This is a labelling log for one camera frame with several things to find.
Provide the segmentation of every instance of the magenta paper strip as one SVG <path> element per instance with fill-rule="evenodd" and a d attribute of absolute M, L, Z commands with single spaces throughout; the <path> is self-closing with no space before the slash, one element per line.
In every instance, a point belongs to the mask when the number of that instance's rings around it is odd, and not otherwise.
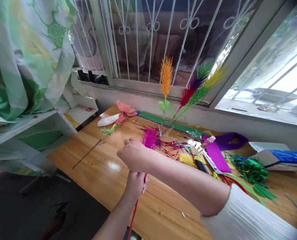
<path fill-rule="evenodd" d="M 203 135 L 203 140 L 206 141 L 209 138 L 209 136 Z M 228 172 L 231 173 L 232 170 L 229 168 L 225 158 L 223 157 L 223 154 L 221 150 L 219 149 L 216 140 L 210 144 L 208 147 L 206 147 L 207 154 L 212 159 L 216 167 L 222 171 L 222 172 Z"/>

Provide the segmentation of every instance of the cardboard box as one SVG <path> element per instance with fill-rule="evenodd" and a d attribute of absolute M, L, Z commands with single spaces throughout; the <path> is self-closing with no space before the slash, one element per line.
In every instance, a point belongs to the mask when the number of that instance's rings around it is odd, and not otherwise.
<path fill-rule="evenodd" d="M 258 153 L 250 158 L 258 159 L 268 170 L 297 171 L 297 151 L 290 151 L 280 143 L 249 143 Z"/>

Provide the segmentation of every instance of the white tissue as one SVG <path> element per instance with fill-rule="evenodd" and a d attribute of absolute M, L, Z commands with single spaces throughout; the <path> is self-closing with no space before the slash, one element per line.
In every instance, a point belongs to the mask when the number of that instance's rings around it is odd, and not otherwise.
<path fill-rule="evenodd" d="M 118 118 L 119 118 L 119 114 L 116 114 L 107 118 L 102 118 L 100 121 L 98 121 L 98 127 L 110 125 L 114 123 Z"/>

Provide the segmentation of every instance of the white sleeve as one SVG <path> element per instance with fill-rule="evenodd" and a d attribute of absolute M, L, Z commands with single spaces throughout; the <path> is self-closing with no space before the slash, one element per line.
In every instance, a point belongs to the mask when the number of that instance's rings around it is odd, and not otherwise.
<path fill-rule="evenodd" d="M 232 184 L 228 201 L 213 217 L 201 216 L 216 240 L 297 239 L 297 229 Z"/>

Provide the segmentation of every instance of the purple paper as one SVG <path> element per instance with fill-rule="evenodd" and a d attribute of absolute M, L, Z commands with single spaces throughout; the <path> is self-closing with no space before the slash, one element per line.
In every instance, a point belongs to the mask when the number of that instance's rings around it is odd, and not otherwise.
<path fill-rule="evenodd" d="M 229 143 L 233 138 L 238 139 L 239 143 Z M 235 150 L 241 148 L 245 143 L 248 143 L 248 139 L 238 133 L 228 133 L 216 136 L 216 143 L 221 151 Z"/>
<path fill-rule="evenodd" d="M 209 137 L 210 136 L 203 135 L 203 140 L 206 141 Z M 217 137 L 213 143 L 211 143 L 208 147 L 206 147 L 207 154 L 209 155 L 209 157 L 212 159 L 212 161 L 220 171 L 231 173 L 232 170 L 229 168 L 216 142 L 217 142 Z"/>

